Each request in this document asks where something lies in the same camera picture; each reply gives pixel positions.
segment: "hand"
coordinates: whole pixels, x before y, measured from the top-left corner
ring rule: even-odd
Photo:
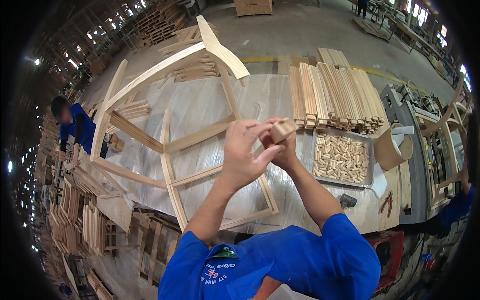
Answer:
[[[218,179],[232,195],[265,173],[272,159],[285,150],[283,145],[273,145],[257,158],[252,154],[257,138],[271,129],[270,123],[245,120],[233,122],[227,130],[224,165]]]
[[[78,161],[78,156],[80,155],[80,145],[75,144],[73,145],[73,159],[72,163],[74,166],[78,167],[80,165],[80,162]]]
[[[61,151],[60,154],[59,154],[59,159],[61,161],[66,161],[67,160],[67,154],[65,152]]]
[[[78,161],[78,154],[73,155],[72,164],[76,167],[80,165],[80,161]]]
[[[271,117],[265,120],[264,124],[274,124],[275,122],[283,119],[284,117]],[[275,147],[275,144],[272,141],[272,136],[270,132],[264,132],[260,135],[260,141],[264,145],[265,150],[268,150],[271,147]],[[272,160],[272,163],[276,166],[279,166],[286,172],[291,170],[296,163],[299,162],[296,153],[297,145],[297,133],[292,133],[286,140],[278,143],[285,147],[285,151],[275,156],[275,159]]]

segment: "pliers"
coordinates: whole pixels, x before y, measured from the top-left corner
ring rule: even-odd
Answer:
[[[385,199],[384,203],[382,204],[382,207],[380,208],[380,213],[383,213],[383,212],[384,212],[384,209],[385,209],[385,205],[387,205],[387,203],[388,203],[388,214],[387,214],[387,218],[389,218],[390,215],[392,214],[392,205],[393,205],[392,197],[393,197],[393,193],[392,193],[392,191],[390,191],[390,192],[388,193],[388,197]]]

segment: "wooden chair frame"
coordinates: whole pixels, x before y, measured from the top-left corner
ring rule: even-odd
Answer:
[[[463,82],[464,75],[460,78],[460,83]],[[444,135],[446,139],[446,148],[444,151],[448,153],[449,156],[449,163],[450,163],[450,168],[452,170],[452,177],[448,178],[447,180],[440,182],[439,184],[435,184],[433,182],[433,177],[431,176],[431,181],[433,184],[433,199],[434,201],[437,200],[438,202],[434,205],[431,206],[431,210],[441,206],[442,204],[446,203],[449,201],[449,199],[445,198],[445,195],[442,191],[445,187],[448,187],[449,190],[452,190],[454,188],[454,183],[456,181],[461,180],[462,178],[462,171],[459,170],[458,168],[458,161],[456,158],[455,154],[455,147],[456,145],[453,144],[452,141],[452,135],[451,132],[458,130],[461,136],[464,136],[462,138],[462,145],[464,149],[467,148],[467,145],[464,144],[464,141],[466,140],[467,136],[467,130],[464,126],[464,121],[465,118],[468,115],[468,109],[461,103],[458,102],[458,98],[460,96],[460,93],[462,91],[463,84],[458,84],[458,87],[455,91],[455,96],[452,99],[452,102],[450,103],[450,106],[448,107],[447,111],[445,114],[440,118],[439,121],[436,121],[432,118],[423,116],[421,114],[416,114],[417,117],[422,118],[423,122],[428,125],[425,130],[422,130],[421,134],[424,137],[431,137],[435,132],[439,131],[441,134]],[[460,116],[460,112],[458,110],[463,111],[464,117],[462,118]]]
[[[219,173],[222,170],[223,164],[213,166],[182,179],[175,179],[173,176],[169,154],[213,137],[227,130],[233,121],[241,120],[241,115],[233,94],[233,88],[228,73],[231,73],[237,80],[239,80],[242,86],[245,86],[245,77],[250,75],[243,63],[232,52],[230,52],[230,50],[219,43],[203,16],[198,16],[197,21],[203,42],[194,44],[189,48],[186,48],[185,50],[168,57],[164,61],[144,72],[142,75],[134,79],[131,83],[117,92],[128,63],[126,60],[122,61],[117,69],[117,72],[115,73],[115,76],[113,77],[110,87],[108,88],[104,105],[101,111],[98,112],[99,119],[95,130],[92,152],[90,155],[91,164],[99,170],[104,170],[105,172],[102,172],[103,174],[109,172],[138,183],[168,190],[175,215],[177,216],[177,220],[182,231],[185,230],[188,220],[181,205],[177,186]],[[230,109],[232,110],[232,115],[211,125],[208,128],[200,130],[199,132],[170,142],[168,138],[170,125],[170,113],[168,109],[164,115],[160,141],[155,140],[153,137],[140,130],[138,127],[130,123],[122,115],[115,111],[119,106],[122,105],[123,102],[125,102],[128,97],[155,82],[159,76],[168,75],[181,65],[186,64],[189,61],[205,54],[208,54],[210,59],[218,66],[222,78],[222,86]],[[123,131],[129,135],[131,138],[139,141],[144,146],[147,146],[148,148],[160,154],[162,168],[165,175],[165,182],[131,172],[100,157],[100,150],[109,124],[112,124],[120,131]],[[112,182],[112,184],[114,186],[120,186],[111,176],[108,178],[108,180],[110,182],[113,180],[114,182]],[[242,224],[255,221],[259,218],[278,213],[278,207],[275,203],[270,187],[268,186],[265,175],[262,174],[258,181],[267,201],[268,208],[249,214],[245,217],[223,222],[220,229],[237,227]]]

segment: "collar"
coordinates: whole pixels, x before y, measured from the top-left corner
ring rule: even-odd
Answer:
[[[235,254],[238,256],[238,258],[241,260],[243,259],[250,251],[251,249],[247,249],[245,247],[242,247],[242,246],[234,246],[234,245],[228,245],[228,244],[220,244],[220,245],[216,245],[215,247],[213,247],[209,254],[207,255],[207,257],[205,257],[205,259],[209,259],[210,257],[212,257],[213,255],[215,255],[215,253],[217,253],[218,249],[219,248],[222,248],[222,247],[230,247],[234,252]]]

